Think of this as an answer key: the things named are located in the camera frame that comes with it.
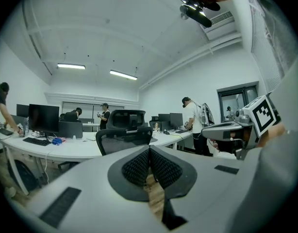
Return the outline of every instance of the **black keyboard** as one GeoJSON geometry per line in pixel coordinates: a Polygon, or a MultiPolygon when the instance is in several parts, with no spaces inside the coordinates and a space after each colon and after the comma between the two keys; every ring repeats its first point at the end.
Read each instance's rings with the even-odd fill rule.
{"type": "Polygon", "coordinates": [[[27,138],[23,139],[23,141],[32,143],[32,144],[36,144],[36,145],[40,145],[40,146],[47,146],[51,143],[48,140],[38,140],[35,138],[31,138],[31,137],[27,137],[27,138]]]}
{"type": "Polygon", "coordinates": [[[3,134],[3,135],[6,135],[6,136],[9,136],[9,135],[13,134],[12,131],[9,131],[9,130],[6,130],[6,129],[0,129],[0,133],[3,134]]]}
{"type": "Polygon", "coordinates": [[[185,132],[188,132],[188,130],[178,130],[175,133],[181,134],[181,133],[185,133],[185,132]]]}

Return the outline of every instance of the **bottle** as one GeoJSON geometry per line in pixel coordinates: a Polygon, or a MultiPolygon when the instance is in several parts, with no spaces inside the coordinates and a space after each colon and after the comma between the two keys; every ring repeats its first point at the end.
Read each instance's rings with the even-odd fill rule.
{"type": "Polygon", "coordinates": [[[28,135],[29,133],[29,125],[28,125],[28,117],[24,119],[24,129],[25,135],[28,135]]]}

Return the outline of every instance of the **floor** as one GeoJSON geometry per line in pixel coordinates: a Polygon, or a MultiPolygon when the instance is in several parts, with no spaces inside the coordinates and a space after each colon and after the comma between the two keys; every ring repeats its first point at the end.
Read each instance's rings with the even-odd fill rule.
{"type": "MultiPolygon", "coordinates": [[[[29,155],[22,155],[17,151],[12,151],[14,159],[20,160],[27,165],[27,167],[33,172],[33,174],[37,177],[37,170],[33,162],[33,158],[29,155]]],[[[41,159],[43,167],[45,167],[45,160],[41,159]]],[[[47,160],[47,174],[49,176],[49,181],[52,182],[60,175],[62,172],[67,171],[67,166],[62,166],[62,172],[59,171],[57,165],[61,162],[52,162],[47,160]]],[[[36,188],[34,191],[30,192],[28,196],[26,196],[21,189],[16,185],[11,176],[9,175],[7,168],[7,161],[4,153],[0,153],[0,181],[4,187],[14,187],[17,190],[16,195],[13,197],[14,200],[26,206],[28,201],[39,192],[41,188],[36,188]]],[[[46,179],[42,181],[44,186],[47,181],[46,179]]],[[[163,207],[164,207],[164,190],[161,188],[159,183],[157,183],[152,174],[147,177],[147,186],[144,189],[149,194],[149,206],[152,212],[157,216],[159,220],[162,220],[163,207]]]]}

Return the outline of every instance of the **white ceiling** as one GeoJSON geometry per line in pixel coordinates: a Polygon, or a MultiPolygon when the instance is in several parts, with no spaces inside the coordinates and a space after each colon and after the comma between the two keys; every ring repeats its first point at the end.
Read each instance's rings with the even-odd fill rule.
{"type": "MultiPolygon", "coordinates": [[[[135,85],[140,87],[208,43],[195,21],[181,19],[181,4],[180,0],[24,0],[23,11],[41,61],[53,75],[98,75],[100,81],[120,82],[109,74],[111,69],[134,75],[138,67],[135,85]],[[85,65],[86,70],[57,69],[62,62],[85,65]]],[[[219,13],[227,10],[222,5],[219,13]]]]}

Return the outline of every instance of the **black backpack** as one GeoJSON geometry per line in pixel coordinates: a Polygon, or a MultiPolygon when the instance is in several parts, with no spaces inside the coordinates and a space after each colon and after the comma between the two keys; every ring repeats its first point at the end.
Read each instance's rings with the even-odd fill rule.
{"type": "MultiPolygon", "coordinates": [[[[23,183],[28,191],[32,191],[36,189],[37,186],[40,186],[36,177],[33,175],[30,169],[23,162],[19,160],[14,160],[14,162],[17,167],[18,173],[21,179],[23,180],[23,183]]],[[[11,168],[10,161],[8,161],[8,171],[12,179],[18,185],[17,179],[15,178],[14,172],[11,168]]]]}

